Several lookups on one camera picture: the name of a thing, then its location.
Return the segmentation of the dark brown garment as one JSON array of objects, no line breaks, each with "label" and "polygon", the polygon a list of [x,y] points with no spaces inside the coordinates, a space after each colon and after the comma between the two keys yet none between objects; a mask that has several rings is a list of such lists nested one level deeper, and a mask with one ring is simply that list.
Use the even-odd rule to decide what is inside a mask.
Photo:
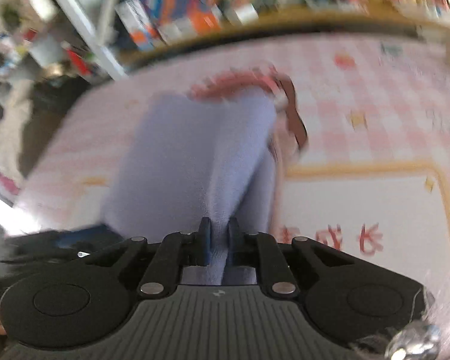
[{"label": "dark brown garment", "polygon": [[18,169],[27,178],[60,127],[68,111],[91,84],[82,77],[68,78],[56,87],[46,81],[35,82],[28,99],[32,114],[22,133],[22,152]]}]

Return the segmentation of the orange and white box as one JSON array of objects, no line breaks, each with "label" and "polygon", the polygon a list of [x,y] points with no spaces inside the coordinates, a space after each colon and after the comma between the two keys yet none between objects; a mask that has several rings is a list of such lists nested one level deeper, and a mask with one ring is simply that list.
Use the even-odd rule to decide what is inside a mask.
[{"label": "orange and white box", "polygon": [[162,40],[170,45],[220,29],[220,19],[220,13],[216,14],[212,10],[207,12],[196,11],[188,16],[161,25],[158,32]]}]

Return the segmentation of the white jacket on chair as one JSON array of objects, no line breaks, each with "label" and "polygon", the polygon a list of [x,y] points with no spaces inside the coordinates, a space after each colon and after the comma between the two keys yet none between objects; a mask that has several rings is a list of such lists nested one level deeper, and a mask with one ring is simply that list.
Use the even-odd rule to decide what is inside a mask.
[{"label": "white jacket on chair", "polygon": [[33,113],[33,85],[32,80],[20,80],[11,88],[0,121],[0,173],[18,187],[24,180],[19,159],[23,153],[23,132]]}]

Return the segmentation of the wooden bookshelf with white frame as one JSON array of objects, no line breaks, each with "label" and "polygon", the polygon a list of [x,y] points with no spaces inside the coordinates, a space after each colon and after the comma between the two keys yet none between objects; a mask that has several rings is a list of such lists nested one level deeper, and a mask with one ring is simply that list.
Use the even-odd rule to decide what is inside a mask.
[{"label": "wooden bookshelf with white frame", "polygon": [[281,33],[450,36],[449,0],[55,1],[113,80],[175,53]]}]

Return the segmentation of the purple and mauve knit sweater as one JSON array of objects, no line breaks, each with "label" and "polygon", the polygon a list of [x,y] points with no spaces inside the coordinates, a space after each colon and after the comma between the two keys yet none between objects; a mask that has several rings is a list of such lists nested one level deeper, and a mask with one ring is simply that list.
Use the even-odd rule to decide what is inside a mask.
[{"label": "purple and mauve knit sweater", "polygon": [[289,76],[228,72],[189,95],[152,99],[100,211],[125,238],[160,242],[209,218],[211,260],[188,267],[187,284],[253,284],[251,267],[227,261],[227,225],[279,227],[286,168],[308,142]]}]

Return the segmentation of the white blue toothpaste box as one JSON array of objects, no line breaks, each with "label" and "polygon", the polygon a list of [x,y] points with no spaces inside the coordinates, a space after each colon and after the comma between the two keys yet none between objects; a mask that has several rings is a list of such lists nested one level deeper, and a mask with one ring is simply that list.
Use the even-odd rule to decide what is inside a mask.
[{"label": "white blue toothpaste box", "polygon": [[140,0],[124,0],[115,11],[118,25],[117,46],[125,50],[152,50],[158,33]]}]

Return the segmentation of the pink checkered table mat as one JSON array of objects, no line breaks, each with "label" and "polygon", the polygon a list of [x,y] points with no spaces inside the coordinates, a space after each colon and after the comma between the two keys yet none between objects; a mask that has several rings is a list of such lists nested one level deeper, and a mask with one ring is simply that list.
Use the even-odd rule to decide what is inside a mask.
[{"label": "pink checkered table mat", "polygon": [[284,192],[301,233],[450,290],[450,72],[445,49],[399,37],[298,34],[154,63],[84,95],[18,195],[17,234],[97,221],[149,103],[233,70],[289,76],[309,145]]}]

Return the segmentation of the white power adapter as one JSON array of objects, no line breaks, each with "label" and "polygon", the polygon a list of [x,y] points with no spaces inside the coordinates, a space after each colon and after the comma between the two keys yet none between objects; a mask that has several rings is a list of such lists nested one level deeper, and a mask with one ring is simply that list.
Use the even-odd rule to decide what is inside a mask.
[{"label": "white power adapter", "polygon": [[233,25],[244,25],[257,20],[259,15],[252,4],[244,4],[227,8],[225,17]]}]

